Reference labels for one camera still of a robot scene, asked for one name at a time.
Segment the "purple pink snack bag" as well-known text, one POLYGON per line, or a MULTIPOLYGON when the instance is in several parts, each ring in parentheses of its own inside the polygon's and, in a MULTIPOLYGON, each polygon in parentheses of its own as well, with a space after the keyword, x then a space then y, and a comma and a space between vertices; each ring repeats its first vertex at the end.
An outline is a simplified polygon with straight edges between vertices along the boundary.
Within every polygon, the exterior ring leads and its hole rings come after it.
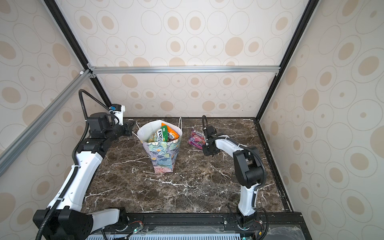
POLYGON ((203 133, 196 131, 196 130, 192 130, 190 138, 188 139, 188 143, 191 146, 193 146, 199 150, 202 150, 203 146, 206 144, 205 135, 203 133))

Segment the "orange snack bag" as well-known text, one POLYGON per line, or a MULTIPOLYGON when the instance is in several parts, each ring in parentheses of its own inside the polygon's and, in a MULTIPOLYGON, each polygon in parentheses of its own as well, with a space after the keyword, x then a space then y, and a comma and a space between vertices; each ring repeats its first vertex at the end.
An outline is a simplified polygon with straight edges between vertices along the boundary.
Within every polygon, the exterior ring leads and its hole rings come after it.
POLYGON ((176 131, 174 131, 171 127, 169 127, 168 125, 162 123, 162 128, 166 128, 167 129, 168 142, 171 142, 171 141, 179 139, 180 135, 176 131))

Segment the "floral paper bag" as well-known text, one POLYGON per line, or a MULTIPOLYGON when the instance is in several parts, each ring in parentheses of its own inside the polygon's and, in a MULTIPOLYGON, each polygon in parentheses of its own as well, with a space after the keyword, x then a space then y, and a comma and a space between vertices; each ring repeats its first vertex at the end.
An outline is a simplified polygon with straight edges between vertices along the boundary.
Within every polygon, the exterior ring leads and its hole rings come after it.
POLYGON ((162 120, 156 120, 138 127, 138 131, 134 135, 142 143, 144 150, 152 162, 155 173, 173 172, 182 142, 182 128, 183 122, 181 118, 179 118, 179 124, 177 126, 162 120), (180 135, 179 139, 171 142, 148 143, 149 137, 162 126, 162 123, 176 131, 180 135))

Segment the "green spring tea snack bag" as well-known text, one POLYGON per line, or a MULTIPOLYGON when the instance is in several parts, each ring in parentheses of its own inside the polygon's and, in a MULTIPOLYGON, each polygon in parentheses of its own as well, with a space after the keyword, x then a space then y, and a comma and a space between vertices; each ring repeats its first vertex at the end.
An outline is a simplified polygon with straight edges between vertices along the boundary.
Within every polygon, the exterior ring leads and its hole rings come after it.
POLYGON ((155 131, 148 139, 148 143, 153 142, 167 142, 169 138, 168 127, 162 126, 155 131))

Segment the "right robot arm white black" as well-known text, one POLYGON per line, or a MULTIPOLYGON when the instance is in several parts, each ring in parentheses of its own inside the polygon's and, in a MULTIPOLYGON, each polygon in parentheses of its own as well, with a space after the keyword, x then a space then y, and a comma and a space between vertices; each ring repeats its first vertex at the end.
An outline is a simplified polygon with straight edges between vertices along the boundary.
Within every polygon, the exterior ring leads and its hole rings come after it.
POLYGON ((227 135, 218 135, 213 126, 203 127, 205 156, 214 156, 220 152, 227 153, 233 158, 235 175, 241 188, 238 210, 242 216, 251 216, 256 212, 256 198, 258 189, 265 185, 267 172, 255 146, 245 146, 227 135))

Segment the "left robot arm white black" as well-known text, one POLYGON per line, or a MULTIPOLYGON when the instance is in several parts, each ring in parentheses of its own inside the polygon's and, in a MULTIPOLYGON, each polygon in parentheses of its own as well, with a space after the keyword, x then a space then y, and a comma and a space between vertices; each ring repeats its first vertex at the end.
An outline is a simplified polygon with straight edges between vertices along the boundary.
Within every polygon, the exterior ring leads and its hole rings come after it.
POLYGON ((112 143, 131 136, 135 122, 125 123, 123 111, 96 113, 86 120, 85 134, 73 151, 74 164, 58 194, 33 222, 37 240, 85 240, 91 233, 119 221, 120 209, 85 214, 81 211, 89 186, 112 143))

